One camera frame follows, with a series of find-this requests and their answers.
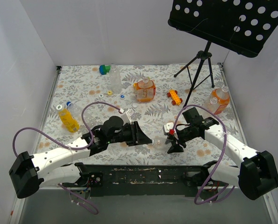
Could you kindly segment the orange label tea bottle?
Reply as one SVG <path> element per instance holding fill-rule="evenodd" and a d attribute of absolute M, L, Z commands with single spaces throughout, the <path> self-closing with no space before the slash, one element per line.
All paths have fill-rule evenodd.
<path fill-rule="evenodd" d="M 144 77 L 141 81 L 134 83 L 134 92 L 137 101 L 150 102 L 154 99 L 156 86 L 149 77 Z"/>

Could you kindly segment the clear Pocari Sweat bottle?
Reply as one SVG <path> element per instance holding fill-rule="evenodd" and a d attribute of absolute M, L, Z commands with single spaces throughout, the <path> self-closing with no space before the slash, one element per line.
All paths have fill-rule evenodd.
<path fill-rule="evenodd" d="M 112 92 L 114 94 L 120 94 L 122 91 L 121 74 L 115 64 L 110 65 L 109 77 Z"/>

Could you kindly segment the clear ribbed plastic bottle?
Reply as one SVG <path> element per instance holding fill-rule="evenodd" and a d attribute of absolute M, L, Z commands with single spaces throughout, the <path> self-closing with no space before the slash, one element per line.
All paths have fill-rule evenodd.
<path fill-rule="evenodd" d="M 171 146 L 171 141 L 168 140 L 166 137 L 154 137 L 151 140 L 151 146 L 154 147 L 156 150 L 167 151 Z"/>

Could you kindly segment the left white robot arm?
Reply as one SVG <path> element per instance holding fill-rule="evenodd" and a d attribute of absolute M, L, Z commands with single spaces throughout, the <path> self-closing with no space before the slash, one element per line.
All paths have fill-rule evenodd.
<path fill-rule="evenodd" d="M 141 130 L 137 121 L 125 123 L 121 117 L 112 116 L 103 125 L 66 145 L 60 144 L 58 148 L 38 154 L 20 153 L 9 170 L 16 196 L 26 198 L 41 187 L 59 183 L 83 187 L 89 181 L 89 186 L 102 186 L 77 161 L 105 151 L 109 144 L 121 142 L 131 147 L 151 144 L 152 139 Z"/>

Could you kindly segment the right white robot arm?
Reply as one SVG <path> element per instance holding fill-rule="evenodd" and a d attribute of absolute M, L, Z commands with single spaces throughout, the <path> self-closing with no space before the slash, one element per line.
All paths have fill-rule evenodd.
<path fill-rule="evenodd" d="M 202 138 L 221 150 L 235 166 L 221 164 L 220 160 L 201 166 L 200 172 L 186 174 L 185 179 L 192 185 L 211 185 L 223 182 L 238 187 L 251 200 L 278 187 L 278 172 L 274 158 L 268 151 L 259 152 L 250 148 L 230 134 L 217 118 L 202 117 L 195 107 L 182 113 L 185 124 L 167 123 L 163 126 L 168 154 L 181 153 L 186 143 Z"/>

